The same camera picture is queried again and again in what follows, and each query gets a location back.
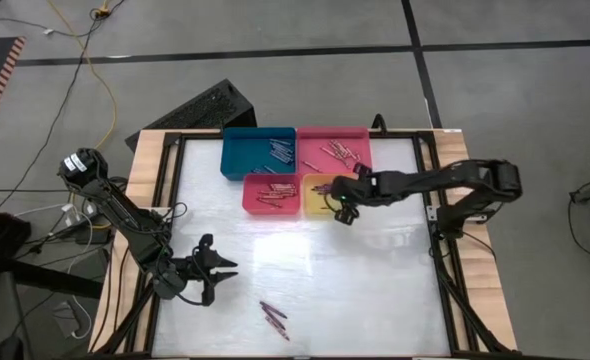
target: black floor stripe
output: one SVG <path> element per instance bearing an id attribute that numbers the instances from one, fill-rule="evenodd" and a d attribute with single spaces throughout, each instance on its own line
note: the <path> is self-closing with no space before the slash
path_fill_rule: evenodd
<path id="1" fill-rule="evenodd" d="M 411 46 L 413 47 L 413 55 L 415 56 L 415 63 L 417 64 L 417 71 L 419 72 L 419 80 L 422 84 L 422 92 L 426 100 L 426 107 L 428 108 L 428 116 L 430 117 L 431 125 L 434 128 L 442 128 L 442 120 L 439 117 L 437 110 L 437 101 L 433 93 L 433 85 L 428 74 L 428 66 L 424 59 L 422 52 L 422 43 L 419 40 L 419 32 L 417 24 L 415 23 L 415 16 L 411 8 L 410 0 L 402 0 L 402 7 L 404 8 L 404 16 L 406 17 L 406 25 L 408 26 L 408 34 L 411 37 Z"/>
<path id="2" fill-rule="evenodd" d="M 159 55 L 132 55 L 124 57 L 91 57 L 93 64 L 123 64 L 160 61 L 248 59 L 288 56 L 352 55 L 352 54 L 390 54 L 412 51 L 409 45 L 391 46 L 352 46 L 310 49 L 249 50 L 207 53 L 180 53 Z M 77 65 L 78 58 L 19 60 L 16 66 Z"/>
<path id="3" fill-rule="evenodd" d="M 476 50 L 519 50 L 519 49 L 563 49 L 569 47 L 590 47 L 590 40 L 551 40 L 473 44 L 424 45 L 425 52 L 476 51 Z"/>
<path id="4" fill-rule="evenodd" d="M 551 41 L 524 41 L 524 42 L 499 42 L 499 43 L 472 43 L 472 44 L 434 44 L 413 47 L 412 45 L 390 46 L 353 46 L 353 47 L 328 47 L 312 49 L 282 49 L 282 50 L 248 50 L 248 51 L 222 51 L 205 53 L 175 53 L 155 55 L 128 55 L 123 57 L 91 57 L 91 61 L 97 64 L 122 64 L 138 62 L 160 61 L 190 61 L 190 60 L 216 60 L 216 59 L 247 59 L 268 58 L 286 56 L 316 56 L 316 55 L 353 55 L 353 54 L 391 54 L 407 53 L 414 50 L 423 52 L 452 52 L 452 51 L 479 51 L 479 50 L 519 50 L 519 49 L 556 49 L 570 47 L 590 47 L 590 40 L 551 40 Z M 18 60 L 16 66 L 53 66 L 76 65 L 78 58 L 59 59 L 27 59 Z"/>

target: white cable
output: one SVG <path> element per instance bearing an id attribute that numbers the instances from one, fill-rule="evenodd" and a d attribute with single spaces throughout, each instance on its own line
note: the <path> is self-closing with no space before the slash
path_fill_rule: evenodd
<path id="1" fill-rule="evenodd" d="M 22 211 L 21 213 L 17 213 L 17 214 L 15 214 L 13 216 L 18 217 L 18 216 L 22 216 L 22 215 L 26 215 L 26 214 L 31 214 L 31 213 L 34 213 L 34 212 L 38 212 L 38 211 L 44 211 L 44 210 L 50 210 L 50 209 L 55 209 L 55 208 L 61 208 L 61 207 L 66 206 L 66 205 L 68 205 L 68 203 L 51 205 L 51 206 L 44 206 L 44 207 L 33 209 L 33 210 Z"/>
<path id="2" fill-rule="evenodd" d="M 82 250 L 82 252 L 75 256 L 75 258 L 73 258 L 73 261 L 71 261 L 71 264 L 68 266 L 68 271 L 66 272 L 67 274 L 71 273 L 71 269 L 73 268 L 73 265 L 75 265 L 75 263 L 77 262 L 77 259 L 80 257 L 80 255 L 82 255 L 88 250 L 88 248 L 91 246 L 91 242 L 93 241 L 93 222 L 88 216 L 86 216 L 86 214 L 84 214 L 83 211 L 80 213 L 77 211 L 76 207 L 73 207 L 73 209 L 75 209 L 76 214 L 82 215 L 86 219 L 86 221 L 88 221 L 88 233 L 90 235 L 88 236 L 88 243 L 86 244 L 86 247 L 84 247 L 84 250 Z M 88 336 L 88 334 L 91 332 L 91 329 L 93 328 L 93 320 L 91 319 L 91 316 L 88 314 L 88 311 L 86 311 L 82 304 L 80 304 L 79 301 L 77 301 L 77 297 L 75 295 L 73 295 L 73 301 L 75 302 L 75 304 L 77 304 L 77 306 L 79 306 L 80 309 L 82 309 L 84 315 L 86 315 L 86 318 L 88 319 L 88 329 L 86 329 L 86 332 L 83 335 L 77 336 L 77 334 L 75 334 L 75 331 L 71 333 L 72 337 L 74 337 L 77 340 L 81 340 Z"/>

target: plastic bin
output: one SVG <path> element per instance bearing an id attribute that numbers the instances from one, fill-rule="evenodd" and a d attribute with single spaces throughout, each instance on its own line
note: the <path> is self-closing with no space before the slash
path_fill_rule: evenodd
<path id="1" fill-rule="evenodd" d="M 297 173 L 299 174 L 344 174 L 353 172 L 357 162 L 351 157 L 345 160 L 348 167 L 340 160 L 322 149 L 330 151 L 331 140 L 337 140 L 344 147 L 359 154 L 359 162 L 372 166 L 371 146 L 368 129 L 363 127 L 306 127 L 297 129 Z M 317 167 L 320 172 L 304 164 L 304 161 Z"/>
<path id="2" fill-rule="evenodd" d="M 259 201 L 260 191 L 271 191 L 271 184 L 293 184 L 295 195 L 283 199 L 268 199 L 279 204 L 276 207 Z M 249 174 L 244 177 L 244 195 L 242 206 L 253 215 L 295 215 L 301 205 L 301 183 L 297 174 Z"/>
<path id="3" fill-rule="evenodd" d="M 356 174 L 306 174 L 302 181 L 302 192 L 304 197 L 304 213 L 306 215 L 333 215 L 333 211 L 328 205 L 335 210 L 339 210 L 341 205 L 339 201 L 333 200 L 330 194 L 326 196 L 328 205 L 324 201 L 324 196 L 319 195 L 313 190 L 316 186 L 330 185 L 336 176 L 347 176 L 357 179 Z"/>
<path id="4" fill-rule="evenodd" d="M 293 161 L 285 164 L 271 153 L 270 139 L 285 141 L 293 152 Z M 270 173 L 294 174 L 297 164 L 294 128 L 228 128 L 224 129 L 224 146 L 220 170 L 228 180 L 242 181 L 244 176 L 259 169 Z"/>

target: white table surface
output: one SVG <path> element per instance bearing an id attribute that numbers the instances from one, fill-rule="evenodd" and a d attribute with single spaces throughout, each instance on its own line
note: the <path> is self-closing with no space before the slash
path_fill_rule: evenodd
<path id="1" fill-rule="evenodd" d="M 160 302 L 154 356 L 447 355 L 437 279 L 428 255 L 422 198 L 360 207 L 353 226 L 307 218 L 256 217 L 242 183 L 220 171 L 221 140 L 188 140 L 171 246 L 190 255 L 204 233 L 239 264 L 210 307 Z M 374 170 L 416 172 L 410 140 L 373 139 Z M 199 301 L 201 283 L 182 295 Z M 266 323 L 264 300 L 286 315 L 290 342 Z"/>

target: wooden frame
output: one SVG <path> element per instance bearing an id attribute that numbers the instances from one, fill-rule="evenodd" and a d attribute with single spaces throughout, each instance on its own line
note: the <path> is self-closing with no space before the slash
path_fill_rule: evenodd
<path id="1" fill-rule="evenodd" d="M 409 129 L 391 129 L 390 132 L 411 131 Z M 467 159 L 468 152 L 464 142 L 464 136 L 461 130 L 436 129 L 436 130 L 422 130 L 432 131 L 435 138 L 435 145 L 437 149 L 437 156 L 441 165 L 449 164 L 458 160 Z M 160 161 L 164 148 L 164 139 L 166 133 L 188 133 L 188 134 L 217 134 L 219 130 L 144 130 L 140 134 L 137 151 L 133 160 L 133 166 L 129 176 L 129 183 L 126 190 L 126 195 L 140 207 L 151 207 L 153 205 L 153 198 L 158 180 L 158 169 L 160 168 Z M 168 199 L 170 192 L 170 180 L 172 178 L 175 164 L 175 156 L 169 156 L 169 164 L 167 165 L 164 174 L 164 188 L 162 190 L 162 198 Z M 431 161 L 429 158 L 424 159 L 427 168 L 430 168 Z M 447 191 L 447 199 L 449 203 L 456 202 L 465 196 L 469 190 L 454 189 Z M 479 238 L 490 245 L 490 239 L 486 227 L 483 225 L 466 225 L 465 231 L 471 235 Z M 126 253 L 127 241 L 121 235 L 117 234 L 114 242 L 114 250 L 112 255 L 113 266 L 111 267 L 111 303 L 107 307 L 107 300 L 109 293 L 106 289 L 108 278 L 104 282 L 105 291 L 100 299 L 100 304 L 96 314 L 95 326 L 91 335 L 91 344 L 95 342 L 100 332 L 101 324 L 104 320 L 106 312 L 108 312 L 107 319 L 95 349 L 101 347 L 113 333 L 113 329 L 118 325 L 130 310 L 133 304 L 135 289 L 137 286 L 137 279 L 139 269 L 130 254 Z M 506 309 L 504 294 L 502 291 L 499 274 L 493 256 L 481 245 L 472 240 L 463 238 L 458 242 L 459 255 L 461 266 L 464 274 L 464 281 L 468 291 L 469 301 L 472 307 L 476 310 L 480 318 L 484 321 L 486 326 L 491 330 L 495 336 L 504 345 L 509 348 L 515 348 L 515 338 L 513 330 Z M 120 283 L 120 264 L 124 256 L 127 259 L 124 263 L 121 281 L 121 297 L 119 304 L 116 302 L 118 293 L 118 284 Z M 461 350 L 469 349 L 466 341 L 466 331 L 464 327 L 464 319 L 456 304 L 452 303 L 456 334 L 459 348 Z M 150 314 L 150 304 L 142 311 L 138 323 L 137 336 L 135 338 L 133 349 L 135 351 L 142 351 L 145 345 L 145 334 L 148 326 L 148 319 Z"/>

